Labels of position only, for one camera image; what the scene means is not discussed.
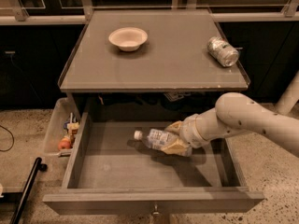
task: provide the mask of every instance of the black object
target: black object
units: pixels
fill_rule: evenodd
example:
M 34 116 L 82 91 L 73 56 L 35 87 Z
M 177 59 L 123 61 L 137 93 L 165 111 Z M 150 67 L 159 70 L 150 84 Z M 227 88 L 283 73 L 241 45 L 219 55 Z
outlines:
M 36 174 L 38 171 L 45 172 L 48 168 L 47 164 L 41 163 L 42 159 L 41 158 L 36 158 L 36 161 L 34 163 L 34 166 L 32 167 L 31 173 L 28 176 L 27 182 L 25 184 L 20 202 L 18 207 L 16 208 L 13 217 L 10 221 L 10 224 L 17 224 L 19 223 L 19 220 L 21 218 L 21 213 L 26 205 L 28 196 L 30 194 L 31 188 L 34 185 L 35 179 L 36 179 Z

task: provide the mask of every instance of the can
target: can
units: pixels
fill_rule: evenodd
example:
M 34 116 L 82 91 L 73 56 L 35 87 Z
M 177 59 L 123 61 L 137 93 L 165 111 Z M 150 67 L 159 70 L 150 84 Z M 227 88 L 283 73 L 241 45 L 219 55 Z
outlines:
M 231 67 L 239 59 L 239 52 L 221 37 L 213 36 L 208 40 L 206 47 L 223 67 Z

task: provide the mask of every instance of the gray tabletop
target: gray tabletop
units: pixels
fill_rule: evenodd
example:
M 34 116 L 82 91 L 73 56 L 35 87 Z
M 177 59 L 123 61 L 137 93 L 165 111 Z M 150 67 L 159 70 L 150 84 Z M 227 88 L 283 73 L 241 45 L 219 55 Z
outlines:
M 148 41 L 124 52 L 108 41 L 122 27 L 137 27 Z M 65 92 L 243 91 L 237 65 L 223 68 L 206 43 L 220 32 L 204 10 L 95 11 L 61 84 Z

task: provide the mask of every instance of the plastic bottle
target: plastic bottle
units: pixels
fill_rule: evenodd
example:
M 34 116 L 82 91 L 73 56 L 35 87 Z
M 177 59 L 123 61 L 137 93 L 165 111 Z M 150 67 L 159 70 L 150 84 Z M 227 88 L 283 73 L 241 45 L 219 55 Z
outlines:
M 162 150 L 166 145 L 172 145 L 177 142 L 178 136 L 167 131 L 150 129 L 149 133 L 146 135 L 142 131 L 135 131 L 134 139 L 142 141 L 148 148 Z M 189 147 L 187 150 L 176 154 L 179 156 L 190 157 L 192 155 L 192 148 Z

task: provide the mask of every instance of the plastic bin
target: plastic bin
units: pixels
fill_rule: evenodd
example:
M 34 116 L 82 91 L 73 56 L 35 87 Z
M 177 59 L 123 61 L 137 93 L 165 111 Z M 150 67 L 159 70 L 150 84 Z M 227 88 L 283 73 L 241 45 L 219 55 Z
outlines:
M 50 123 L 43 141 L 44 156 L 67 156 L 72 149 L 58 150 L 58 143 L 66 135 L 64 123 L 69 118 L 72 111 L 72 105 L 67 98 L 61 98 L 56 102 Z

